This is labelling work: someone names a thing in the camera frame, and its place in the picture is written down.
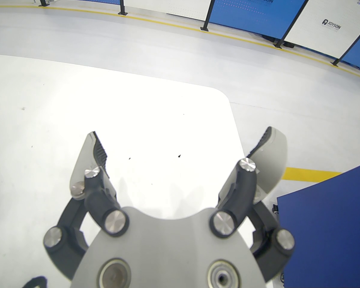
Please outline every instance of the black mount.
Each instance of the black mount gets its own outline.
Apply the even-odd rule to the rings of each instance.
[[[126,223],[120,232],[109,233],[105,229],[107,215],[114,210],[121,211],[121,209],[116,196],[111,196],[109,189],[104,188],[104,174],[106,175],[105,170],[100,167],[100,171],[95,177],[84,177],[85,199],[75,200],[72,198],[69,201],[56,225],[62,232],[61,240],[53,247],[44,246],[52,262],[69,280],[73,279],[88,249],[84,234],[80,231],[87,212],[110,236],[123,235],[129,226],[128,215],[123,212]]]
[[[260,201],[251,208],[248,218],[256,229],[253,232],[251,252],[265,282],[268,282],[283,270],[294,247],[286,250],[278,243],[276,236],[282,228],[263,202]]]
[[[235,231],[242,224],[251,210],[256,192],[257,176],[255,171],[249,172],[241,168],[240,161],[237,162],[233,170],[236,171],[236,181],[229,187],[229,191],[225,198],[219,199],[216,212],[224,211],[228,213],[233,219]],[[212,220],[216,212],[210,218],[211,231],[220,238],[231,236],[234,231],[229,235],[222,235],[215,229]]]

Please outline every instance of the metal bolt cap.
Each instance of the metal bolt cap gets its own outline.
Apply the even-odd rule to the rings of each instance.
[[[232,217],[224,212],[218,211],[213,217],[213,226],[223,236],[231,235],[235,229]]]
[[[126,222],[127,218],[125,217],[124,212],[114,210],[107,215],[104,226],[108,233],[116,234],[124,228]]]
[[[57,226],[51,227],[44,235],[44,246],[51,248],[59,244],[62,238],[61,229]]]
[[[239,165],[241,168],[243,168],[246,171],[252,172],[256,170],[256,164],[254,161],[248,157],[243,158],[240,160]]]
[[[285,250],[291,250],[295,246],[295,239],[287,229],[281,229],[277,232],[276,240]]]
[[[96,167],[94,169],[86,169],[84,170],[84,175],[86,178],[93,178],[96,177],[100,172],[100,168]]]

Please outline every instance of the white table surface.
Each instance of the white table surface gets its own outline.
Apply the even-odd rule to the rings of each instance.
[[[0,55],[0,287],[39,275],[49,288],[69,287],[42,240],[70,199],[69,179],[93,130],[121,206],[158,218],[214,207],[244,155],[218,90]],[[99,228],[86,217],[82,229],[90,243]]]

